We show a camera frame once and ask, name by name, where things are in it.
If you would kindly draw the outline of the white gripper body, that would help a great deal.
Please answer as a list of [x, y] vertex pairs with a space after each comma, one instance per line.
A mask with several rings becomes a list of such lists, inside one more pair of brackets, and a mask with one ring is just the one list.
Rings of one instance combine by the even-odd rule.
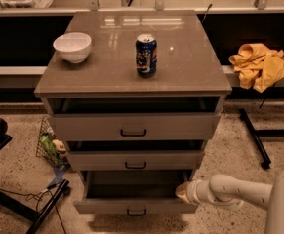
[[194, 205], [213, 203], [215, 196], [210, 189], [208, 180], [196, 179], [186, 186], [185, 195], [188, 202]]

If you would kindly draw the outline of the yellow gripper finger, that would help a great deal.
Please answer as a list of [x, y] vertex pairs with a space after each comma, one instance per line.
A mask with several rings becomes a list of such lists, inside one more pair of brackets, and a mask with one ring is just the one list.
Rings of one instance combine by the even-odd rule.
[[176, 188], [176, 192], [177, 193], [184, 193], [187, 189], [187, 187], [189, 186], [189, 182], [185, 182], [185, 183], [182, 183], [181, 185], [179, 185], [177, 188]]
[[190, 201], [188, 200], [186, 194], [177, 194], [177, 197], [184, 203], [189, 204]]

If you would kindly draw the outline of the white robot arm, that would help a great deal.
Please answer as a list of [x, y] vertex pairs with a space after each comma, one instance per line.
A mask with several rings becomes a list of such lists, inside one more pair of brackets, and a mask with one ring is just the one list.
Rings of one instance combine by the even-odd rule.
[[208, 203], [237, 210], [244, 202], [266, 210], [264, 234], [284, 234], [284, 171], [273, 184], [240, 180], [230, 175], [213, 175], [179, 185], [176, 195], [189, 204]]

